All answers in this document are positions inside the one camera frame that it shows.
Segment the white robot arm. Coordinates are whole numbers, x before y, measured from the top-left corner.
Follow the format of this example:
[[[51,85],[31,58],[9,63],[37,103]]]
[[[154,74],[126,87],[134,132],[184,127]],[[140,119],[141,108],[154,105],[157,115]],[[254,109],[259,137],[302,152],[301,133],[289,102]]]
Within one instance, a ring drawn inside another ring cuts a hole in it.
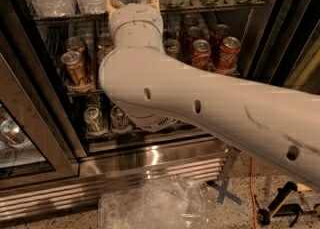
[[[159,0],[106,0],[113,50],[99,67],[109,99],[139,127],[194,125],[320,189],[320,97],[203,71],[166,55]]]

